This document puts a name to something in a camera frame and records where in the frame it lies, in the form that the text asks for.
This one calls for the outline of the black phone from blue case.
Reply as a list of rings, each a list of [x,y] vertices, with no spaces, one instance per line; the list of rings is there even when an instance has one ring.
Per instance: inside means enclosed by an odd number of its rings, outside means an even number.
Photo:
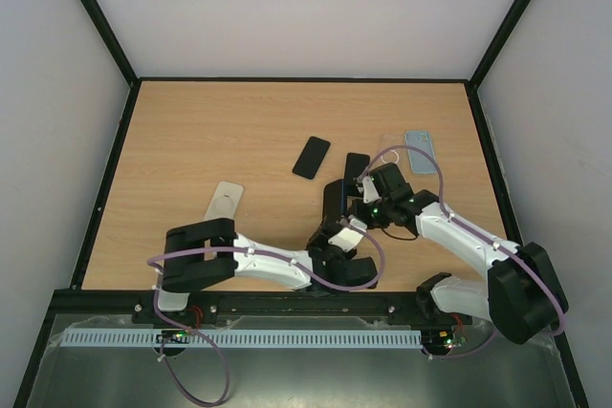
[[[343,181],[346,186],[352,186],[356,184],[356,178],[358,178],[363,170],[370,163],[370,156],[361,153],[349,152],[345,157]]]

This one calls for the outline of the clear phone case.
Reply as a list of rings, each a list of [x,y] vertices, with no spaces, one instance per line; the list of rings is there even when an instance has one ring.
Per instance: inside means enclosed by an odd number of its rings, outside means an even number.
[[[383,134],[379,140],[379,151],[384,151],[378,164],[395,163],[400,168],[405,166],[407,153],[404,149],[404,138],[401,134]]]

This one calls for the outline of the light blue phone case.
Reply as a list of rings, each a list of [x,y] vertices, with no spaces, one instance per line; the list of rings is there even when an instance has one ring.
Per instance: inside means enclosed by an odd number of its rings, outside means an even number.
[[[416,175],[435,175],[436,167],[433,142],[428,131],[406,131],[404,142],[408,146],[408,160],[411,171]]]

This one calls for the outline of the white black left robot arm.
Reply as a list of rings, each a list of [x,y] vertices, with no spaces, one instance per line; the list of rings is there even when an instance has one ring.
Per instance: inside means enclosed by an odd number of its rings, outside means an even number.
[[[236,232],[228,218],[175,227],[166,233],[164,254],[147,262],[158,273],[153,306],[156,311],[183,311],[193,292],[234,277],[313,295],[375,288],[384,257],[379,263],[356,257],[366,235],[367,226],[357,219],[325,219],[304,249],[288,250]]]

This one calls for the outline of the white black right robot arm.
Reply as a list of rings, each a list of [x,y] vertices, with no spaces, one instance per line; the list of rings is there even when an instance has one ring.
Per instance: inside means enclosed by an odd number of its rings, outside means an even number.
[[[563,331],[569,304],[544,247],[499,238],[456,214],[442,194],[413,191],[394,163],[362,172],[355,185],[350,216],[370,229],[403,227],[479,274],[479,281],[440,274],[423,283],[417,312],[424,321],[438,323],[450,312],[478,317],[515,344]]]

